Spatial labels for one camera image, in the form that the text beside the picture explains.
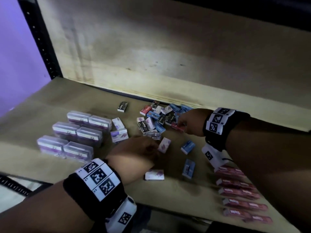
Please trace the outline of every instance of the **floor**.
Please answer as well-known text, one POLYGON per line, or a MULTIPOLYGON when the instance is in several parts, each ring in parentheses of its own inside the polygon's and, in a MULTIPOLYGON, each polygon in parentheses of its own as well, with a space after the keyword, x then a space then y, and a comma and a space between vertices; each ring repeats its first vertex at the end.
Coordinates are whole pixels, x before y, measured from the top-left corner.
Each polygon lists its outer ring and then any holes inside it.
MULTIPOLYGON (((34 191, 41 184, 11 177, 13 180, 34 191)), ((0 186, 0 212, 3 212, 24 200, 24 197, 6 187, 0 186)), ((209 221, 203 222, 194 220, 189 216, 177 216, 159 210, 151 211, 151 218, 147 224, 147 229, 141 233, 180 233, 180 232, 206 232, 209 221)))

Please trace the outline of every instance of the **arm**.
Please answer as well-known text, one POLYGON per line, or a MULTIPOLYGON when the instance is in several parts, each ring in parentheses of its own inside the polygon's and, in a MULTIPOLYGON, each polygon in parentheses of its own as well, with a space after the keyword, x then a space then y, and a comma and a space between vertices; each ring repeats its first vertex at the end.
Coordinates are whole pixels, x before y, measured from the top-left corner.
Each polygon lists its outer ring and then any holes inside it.
MULTIPOLYGON (((184 113, 179 125, 203 136, 203 124, 213 111, 184 113)), ((308 133, 250 118, 231 130, 226 149, 264 197, 301 231, 311 229, 311 136, 308 133)))
MULTIPOLYGON (((149 137, 131 137, 106 158, 126 185, 152 168, 157 148, 149 137)), ((63 181, 0 214, 0 232, 89 232, 93 224, 64 190, 63 181)))

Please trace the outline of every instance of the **purple wall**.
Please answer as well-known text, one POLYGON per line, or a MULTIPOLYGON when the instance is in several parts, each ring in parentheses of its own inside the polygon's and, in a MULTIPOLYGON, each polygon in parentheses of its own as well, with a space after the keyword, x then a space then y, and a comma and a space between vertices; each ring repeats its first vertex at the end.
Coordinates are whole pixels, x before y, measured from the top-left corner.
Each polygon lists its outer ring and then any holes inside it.
POLYGON ((17 0, 0 0, 0 116, 51 79, 17 0))

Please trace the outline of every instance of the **forearm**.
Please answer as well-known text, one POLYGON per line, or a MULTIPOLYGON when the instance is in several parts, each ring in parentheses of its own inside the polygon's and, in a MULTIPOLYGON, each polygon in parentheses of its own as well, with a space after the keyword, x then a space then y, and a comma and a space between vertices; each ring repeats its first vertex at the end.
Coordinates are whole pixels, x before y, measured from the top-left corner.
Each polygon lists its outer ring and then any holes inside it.
POLYGON ((311 136, 257 119, 238 124, 226 149, 265 198, 301 231, 310 229, 311 136))
POLYGON ((88 232, 93 223, 61 181, 1 214, 0 232, 88 232))

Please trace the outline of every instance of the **plywood board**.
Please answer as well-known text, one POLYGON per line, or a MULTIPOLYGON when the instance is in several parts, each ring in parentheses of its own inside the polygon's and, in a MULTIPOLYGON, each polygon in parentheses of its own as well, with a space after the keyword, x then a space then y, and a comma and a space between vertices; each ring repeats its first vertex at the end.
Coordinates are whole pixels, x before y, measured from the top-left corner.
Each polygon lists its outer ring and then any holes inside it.
POLYGON ((311 129, 311 33, 172 0, 38 0, 65 78, 311 129))
MULTIPOLYGON (((110 119, 120 117, 129 135, 140 134, 136 122, 139 111, 148 103, 92 88, 68 79, 56 78, 21 105, 0 118, 0 172, 25 178, 55 183, 66 178, 81 166, 68 159, 41 154, 36 140, 52 134, 51 126, 66 121, 70 110, 78 110, 110 119), (129 102, 125 113, 117 112, 121 101, 129 102)), ((164 169, 164 181, 138 180, 126 186, 126 192, 135 201, 157 208, 197 216, 213 221, 225 222, 241 227, 270 233, 292 233, 298 230, 288 223, 265 199, 266 213, 274 224, 243 223, 240 219, 222 216, 221 197, 215 186, 216 177, 207 158, 200 151, 204 138, 178 133, 168 128, 164 137, 172 140, 166 154, 156 167, 164 169), (196 147, 185 155, 181 145, 191 139, 196 147), (196 162, 192 180, 181 176, 186 158, 196 162)), ((114 145, 105 138, 95 157, 103 158, 114 145)))

